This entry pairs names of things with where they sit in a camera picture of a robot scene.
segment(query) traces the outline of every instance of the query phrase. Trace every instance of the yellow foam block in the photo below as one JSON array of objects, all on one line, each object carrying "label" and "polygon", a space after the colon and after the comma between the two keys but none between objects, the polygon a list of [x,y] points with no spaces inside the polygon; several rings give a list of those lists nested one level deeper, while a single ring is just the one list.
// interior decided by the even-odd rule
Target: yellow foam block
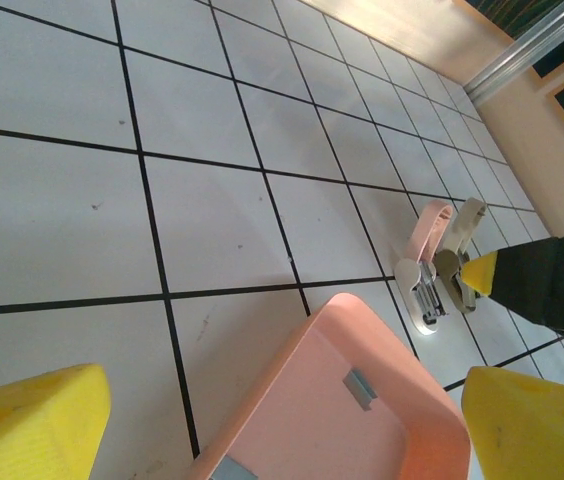
[{"label": "yellow foam block", "polygon": [[87,480],[109,417],[98,365],[0,387],[0,479]]},{"label": "yellow foam block", "polygon": [[495,251],[466,262],[462,265],[462,281],[482,295],[491,295],[497,258],[498,252]]},{"label": "yellow foam block", "polygon": [[462,410],[487,480],[564,480],[564,385],[474,367]]}]

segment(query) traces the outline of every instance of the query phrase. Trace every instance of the pink plastic tray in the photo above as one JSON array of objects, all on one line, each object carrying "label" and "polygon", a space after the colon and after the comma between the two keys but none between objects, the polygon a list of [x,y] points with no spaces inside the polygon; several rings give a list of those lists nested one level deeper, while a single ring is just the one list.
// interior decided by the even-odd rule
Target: pink plastic tray
[{"label": "pink plastic tray", "polygon": [[[368,411],[343,383],[352,368],[377,394]],[[263,480],[466,479],[470,441],[411,352],[360,299],[339,294],[280,350],[189,479],[210,478],[225,455]]]}]

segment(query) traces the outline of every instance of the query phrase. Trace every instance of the white tile floor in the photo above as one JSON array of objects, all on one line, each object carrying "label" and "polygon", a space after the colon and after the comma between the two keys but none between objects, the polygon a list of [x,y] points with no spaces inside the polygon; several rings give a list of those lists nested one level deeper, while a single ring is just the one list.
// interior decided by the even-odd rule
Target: white tile floor
[{"label": "white tile floor", "polygon": [[0,1],[0,384],[104,365],[93,479],[183,478],[340,291],[455,399],[485,363],[564,383],[564,342],[489,300],[405,322],[432,196],[491,205],[475,254],[548,235],[459,85],[297,0]]}]

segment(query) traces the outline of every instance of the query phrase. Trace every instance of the beige wall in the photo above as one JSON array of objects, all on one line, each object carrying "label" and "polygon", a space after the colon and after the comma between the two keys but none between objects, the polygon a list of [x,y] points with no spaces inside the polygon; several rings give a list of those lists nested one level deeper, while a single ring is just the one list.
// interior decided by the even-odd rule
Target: beige wall
[{"label": "beige wall", "polygon": [[[462,0],[304,1],[462,84],[511,43]],[[528,72],[478,110],[549,230],[562,236],[564,122],[547,88]]]},{"label": "beige wall", "polygon": [[462,0],[303,1],[462,84],[511,42]]}]

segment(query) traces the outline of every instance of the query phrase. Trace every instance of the pink container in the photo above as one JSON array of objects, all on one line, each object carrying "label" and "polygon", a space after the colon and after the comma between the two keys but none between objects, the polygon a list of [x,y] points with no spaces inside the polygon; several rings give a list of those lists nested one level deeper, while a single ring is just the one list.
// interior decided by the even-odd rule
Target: pink container
[{"label": "pink container", "polygon": [[[366,411],[343,383],[353,368],[377,395]],[[225,456],[262,480],[466,479],[470,451],[451,398],[343,293],[278,352],[189,479],[211,478]]]}]

